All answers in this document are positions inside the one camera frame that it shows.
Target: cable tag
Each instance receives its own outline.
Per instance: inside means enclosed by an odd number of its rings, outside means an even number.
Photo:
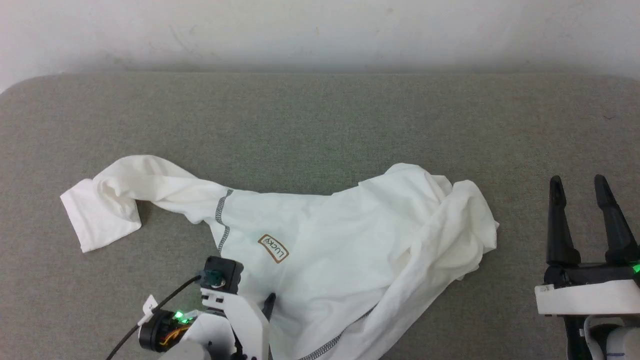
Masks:
[[[153,295],[149,295],[149,297],[147,298],[147,301],[145,301],[145,304],[142,305],[142,311],[145,312],[145,316],[142,316],[142,319],[138,321],[138,326],[142,326],[142,324],[144,324],[145,322],[149,321],[149,319],[151,319],[151,317],[154,315],[153,309],[155,309],[156,306],[158,306],[156,299],[154,298]]]

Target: logo patch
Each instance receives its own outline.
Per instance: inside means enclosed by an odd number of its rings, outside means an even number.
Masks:
[[[265,234],[258,240],[258,243],[264,246],[269,252],[269,255],[275,260],[276,263],[281,263],[287,256],[289,251],[278,240],[271,237],[271,235]]]

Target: white long-sleeve shirt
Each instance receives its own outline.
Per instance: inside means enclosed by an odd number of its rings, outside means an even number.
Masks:
[[[244,265],[238,294],[260,306],[277,295],[275,359],[380,358],[495,249],[498,225],[473,182],[402,163],[321,196],[234,190],[128,156],[61,199],[83,252],[139,229],[135,200],[209,224],[221,255]]]

